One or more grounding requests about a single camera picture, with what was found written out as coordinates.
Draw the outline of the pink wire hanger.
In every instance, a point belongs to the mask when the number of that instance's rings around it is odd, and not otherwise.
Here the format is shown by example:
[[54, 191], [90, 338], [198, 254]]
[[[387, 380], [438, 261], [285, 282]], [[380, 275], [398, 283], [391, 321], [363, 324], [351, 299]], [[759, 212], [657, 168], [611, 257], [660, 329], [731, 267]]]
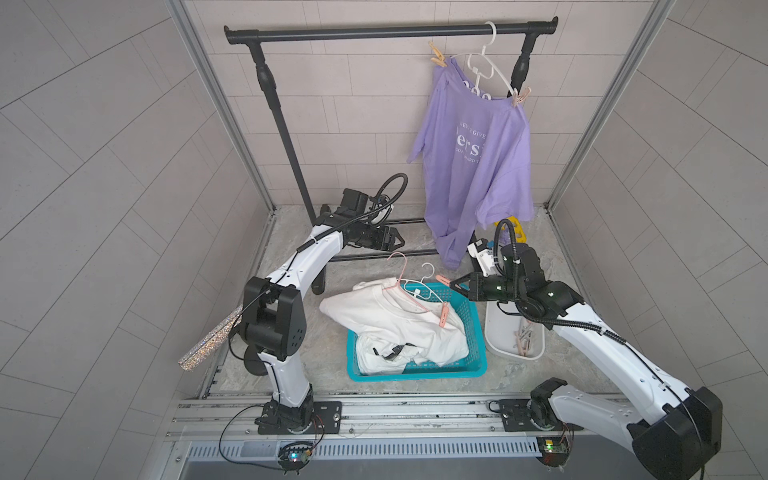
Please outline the pink wire hanger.
[[428, 308], [424, 307], [424, 303], [434, 303], [440, 305], [439, 318], [440, 324], [444, 325], [448, 317], [448, 303], [443, 301], [442, 298], [423, 281], [414, 281], [413, 279], [407, 279], [404, 277], [408, 266], [408, 257], [402, 252], [393, 252], [388, 259], [392, 259], [395, 256], [403, 258], [403, 266], [400, 274], [397, 277], [397, 283], [393, 286], [393, 289], [397, 288], [402, 290], [406, 294], [410, 295], [417, 307], [420, 307], [424, 312], [428, 311]]

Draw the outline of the white garment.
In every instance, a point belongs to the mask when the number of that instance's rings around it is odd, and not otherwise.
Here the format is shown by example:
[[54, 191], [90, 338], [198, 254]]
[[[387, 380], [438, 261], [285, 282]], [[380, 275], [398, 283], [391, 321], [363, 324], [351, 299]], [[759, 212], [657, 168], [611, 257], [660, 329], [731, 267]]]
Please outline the white garment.
[[439, 326], [440, 305], [424, 303], [393, 289], [394, 277], [361, 282], [346, 293], [321, 301], [319, 309], [357, 335], [356, 355], [365, 375], [400, 374], [410, 362], [439, 367], [469, 353], [462, 320], [451, 307], [445, 328]]

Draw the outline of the purple t-shirt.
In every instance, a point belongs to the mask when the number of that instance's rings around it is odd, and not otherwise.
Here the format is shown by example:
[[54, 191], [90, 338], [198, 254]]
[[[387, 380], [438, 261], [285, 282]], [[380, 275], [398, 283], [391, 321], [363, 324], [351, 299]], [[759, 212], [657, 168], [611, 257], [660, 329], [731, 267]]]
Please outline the purple t-shirt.
[[424, 218], [443, 265], [457, 269], [477, 227], [535, 216], [530, 127], [512, 98], [475, 93], [449, 58], [433, 89], [408, 159], [420, 160]]

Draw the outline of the beige clothespin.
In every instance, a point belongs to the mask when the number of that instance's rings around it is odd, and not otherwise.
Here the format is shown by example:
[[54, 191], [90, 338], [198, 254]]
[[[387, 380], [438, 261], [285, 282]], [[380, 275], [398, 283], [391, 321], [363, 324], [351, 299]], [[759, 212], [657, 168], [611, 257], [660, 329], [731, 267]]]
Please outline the beige clothespin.
[[430, 58], [431, 62], [441, 68], [446, 68], [447, 62], [444, 54], [437, 48], [433, 41], [429, 41], [428, 45], [432, 51], [432, 57]]

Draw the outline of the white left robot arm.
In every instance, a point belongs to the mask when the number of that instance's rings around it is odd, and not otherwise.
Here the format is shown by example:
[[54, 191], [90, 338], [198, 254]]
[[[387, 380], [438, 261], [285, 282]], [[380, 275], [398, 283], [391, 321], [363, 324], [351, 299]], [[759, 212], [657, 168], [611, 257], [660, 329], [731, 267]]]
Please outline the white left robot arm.
[[256, 420], [260, 434], [301, 434], [313, 427], [313, 391], [300, 358], [307, 333], [304, 297], [345, 246], [391, 252], [404, 244], [385, 223], [393, 203], [383, 192], [369, 196], [344, 190], [340, 206], [334, 211], [321, 208], [308, 239], [281, 267], [246, 283], [242, 312], [232, 333], [246, 344], [242, 356], [246, 370], [267, 376], [273, 387]]

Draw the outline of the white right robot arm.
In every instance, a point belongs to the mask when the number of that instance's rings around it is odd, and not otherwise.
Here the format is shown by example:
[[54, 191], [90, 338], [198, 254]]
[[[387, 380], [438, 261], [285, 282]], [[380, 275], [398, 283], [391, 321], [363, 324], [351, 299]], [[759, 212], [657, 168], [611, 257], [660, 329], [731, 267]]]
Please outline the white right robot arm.
[[721, 449], [722, 401], [708, 388], [689, 388], [612, 331], [585, 299], [562, 281], [546, 279], [526, 244], [493, 254], [495, 274], [471, 272], [450, 282], [473, 302], [513, 304], [512, 315], [544, 326], [580, 350], [620, 390], [627, 404], [587, 394], [552, 377], [530, 393], [531, 423], [540, 430], [575, 424], [634, 453], [656, 479], [703, 476]]

